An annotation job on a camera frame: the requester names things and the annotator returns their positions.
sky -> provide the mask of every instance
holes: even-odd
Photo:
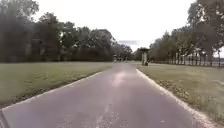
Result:
[[[38,19],[53,12],[76,27],[108,29],[117,41],[133,50],[149,47],[164,32],[184,26],[194,0],[36,0]]]

road edge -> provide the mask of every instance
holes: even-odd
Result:
[[[7,120],[5,119],[5,116],[2,110],[0,110],[0,128],[9,128],[9,124]]]
[[[167,89],[157,84],[153,79],[150,79],[147,75],[145,75],[140,70],[136,69],[136,71],[138,75],[142,77],[143,79],[145,79],[150,85],[162,91],[165,95],[173,98],[177,102],[178,105],[180,105],[186,111],[188,111],[197,121],[199,121],[199,123],[201,123],[201,125],[203,125],[204,128],[222,128],[222,126],[212,121],[206,114],[191,108],[186,102],[180,100],[172,92],[168,91]]]
[[[74,82],[72,82],[72,83],[70,83],[70,84],[63,85],[63,86],[61,86],[61,87],[59,87],[59,88],[55,88],[55,89],[46,91],[46,92],[44,92],[44,93],[42,93],[42,94],[38,94],[38,95],[36,95],[36,96],[30,97],[30,98],[28,98],[28,99],[26,99],[26,100],[23,100],[23,101],[20,101],[20,102],[11,104],[11,105],[9,105],[9,106],[6,106],[6,107],[0,109],[0,112],[2,111],[2,113],[3,113],[3,115],[4,115],[4,111],[7,110],[7,109],[10,109],[10,108],[12,108],[12,107],[14,107],[14,106],[17,106],[17,105],[20,105],[20,104],[24,104],[24,103],[32,102],[33,100],[36,100],[37,98],[40,98],[40,97],[42,97],[42,96],[49,95],[49,94],[51,94],[51,93],[60,91],[61,89],[64,89],[64,88],[74,87],[75,84],[78,84],[78,83],[83,82],[83,81],[85,81],[85,80],[87,80],[87,79],[90,79],[90,78],[92,78],[92,77],[95,77],[95,76],[97,76],[97,75],[100,75],[100,74],[103,73],[104,71],[106,71],[106,70],[103,70],[103,71],[100,71],[100,72],[96,72],[96,73],[94,73],[94,74],[92,74],[92,75],[90,75],[90,76],[81,78],[81,79],[79,79],[79,80],[77,80],[77,81],[74,81]]]

grass verge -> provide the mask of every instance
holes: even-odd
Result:
[[[137,68],[190,106],[224,125],[224,69],[150,64]]]
[[[0,64],[0,108],[90,76],[111,63]]]

tree canopy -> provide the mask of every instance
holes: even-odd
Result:
[[[112,61],[131,59],[129,46],[119,44],[107,29],[76,27],[46,12],[37,22],[33,0],[0,1],[0,61]]]
[[[219,55],[224,46],[223,0],[197,0],[188,11],[188,24],[172,32],[165,32],[150,45],[149,59],[155,62],[192,65],[209,61]]]

paved path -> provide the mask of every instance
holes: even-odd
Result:
[[[196,128],[190,113],[125,64],[3,113],[10,128]]]

